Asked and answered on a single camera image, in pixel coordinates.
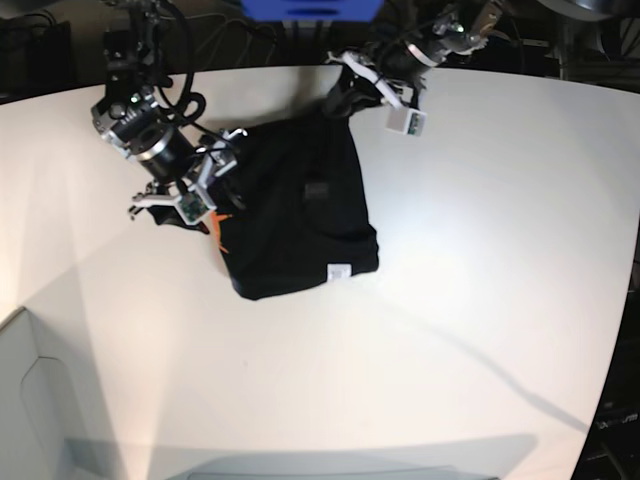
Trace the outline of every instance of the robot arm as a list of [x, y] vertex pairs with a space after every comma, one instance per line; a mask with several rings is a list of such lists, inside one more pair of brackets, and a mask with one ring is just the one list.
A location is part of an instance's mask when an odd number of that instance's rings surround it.
[[[121, 0], [111, 2], [111, 6], [128, 11], [129, 28], [105, 34], [105, 96], [91, 113], [102, 138], [153, 177], [144, 193], [133, 197], [131, 218], [148, 210], [159, 225], [208, 233], [202, 221], [216, 209], [209, 191], [236, 166], [234, 140], [246, 132], [212, 132], [197, 123], [206, 101], [191, 91], [193, 58], [188, 60], [185, 85], [177, 104], [172, 105], [164, 94], [163, 88], [172, 82], [161, 70], [161, 10], [175, 17], [187, 35], [187, 44], [193, 44], [186, 19], [173, 4], [167, 0]], [[158, 103], [156, 91], [166, 107]], [[196, 110], [187, 116], [192, 103]], [[204, 133], [196, 146], [180, 131], [187, 125]]]
[[[451, 53], [471, 55], [484, 48], [487, 35], [501, 16], [501, 0], [487, 0], [483, 4], [455, 1], [435, 18], [423, 19], [417, 27], [396, 32], [364, 51], [330, 54], [330, 62], [342, 63], [345, 67], [329, 93], [325, 113], [345, 117], [387, 103], [400, 113], [399, 130], [417, 134], [420, 125], [408, 127], [412, 118], [413, 121], [417, 118], [418, 123], [424, 118], [419, 114], [420, 94], [424, 89], [422, 76], [443, 63]], [[411, 91], [410, 101], [402, 99], [407, 89]]]

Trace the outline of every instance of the blue box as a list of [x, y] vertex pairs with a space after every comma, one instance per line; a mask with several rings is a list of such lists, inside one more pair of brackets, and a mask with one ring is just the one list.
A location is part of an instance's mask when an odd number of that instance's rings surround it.
[[259, 22], [282, 20], [370, 22], [384, 0], [243, 0], [247, 16]]

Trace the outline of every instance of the white table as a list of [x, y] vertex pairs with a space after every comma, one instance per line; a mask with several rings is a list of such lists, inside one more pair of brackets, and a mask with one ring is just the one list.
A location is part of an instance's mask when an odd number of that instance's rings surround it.
[[[235, 127], [336, 75], [212, 72], [195, 90], [205, 124]], [[101, 96], [0, 107], [0, 302], [66, 364], [71, 436], [106, 474], [570, 477], [631, 270], [639, 96], [433, 72], [421, 138], [385, 131], [384, 109], [352, 119], [379, 272], [259, 302], [211, 237], [128, 220], [148, 177], [94, 132]]]

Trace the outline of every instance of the black garment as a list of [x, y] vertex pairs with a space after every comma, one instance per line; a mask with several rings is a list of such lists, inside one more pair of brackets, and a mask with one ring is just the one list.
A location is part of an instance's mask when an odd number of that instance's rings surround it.
[[248, 133], [225, 180], [246, 209], [213, 189], [220, 249], [236, 291], [257, 300], [315, 287], [334, 264], [350, 265], [352, 275], [377, 270], [376, 231], [348, 119], [318, 111]]

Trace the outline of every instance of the white sticker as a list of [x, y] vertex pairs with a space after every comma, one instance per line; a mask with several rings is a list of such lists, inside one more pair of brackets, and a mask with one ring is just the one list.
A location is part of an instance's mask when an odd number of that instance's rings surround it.
[[349, 263], [330, 263], [327, 265], [327, 282], [341, 280], [351, 276], [351, 264]]

